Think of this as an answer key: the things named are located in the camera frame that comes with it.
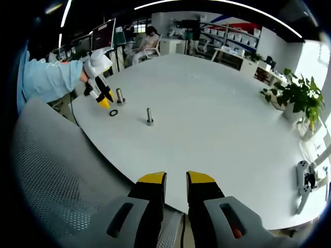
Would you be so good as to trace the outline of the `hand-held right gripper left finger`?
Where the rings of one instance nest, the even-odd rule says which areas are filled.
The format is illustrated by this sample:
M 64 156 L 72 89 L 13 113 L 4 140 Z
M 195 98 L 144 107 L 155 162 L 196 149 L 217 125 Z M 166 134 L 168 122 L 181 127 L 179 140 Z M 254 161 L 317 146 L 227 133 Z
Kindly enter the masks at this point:
M 141 177 L 92 215 L 86 229 L 61 238 L 61 247 L 156 247 L 163 221 L 166 172 Z

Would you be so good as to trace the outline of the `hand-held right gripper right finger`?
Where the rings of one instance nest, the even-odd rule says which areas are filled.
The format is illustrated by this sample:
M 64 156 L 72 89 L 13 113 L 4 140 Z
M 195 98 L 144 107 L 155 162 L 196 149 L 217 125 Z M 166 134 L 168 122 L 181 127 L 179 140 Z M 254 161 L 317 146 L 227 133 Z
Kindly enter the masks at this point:
M 196 247 L 298 247 L 289 237 L 266 230 L 260 216 L 233 196 L 225 196 L 207 174 L 188 171 L 188 217 Z

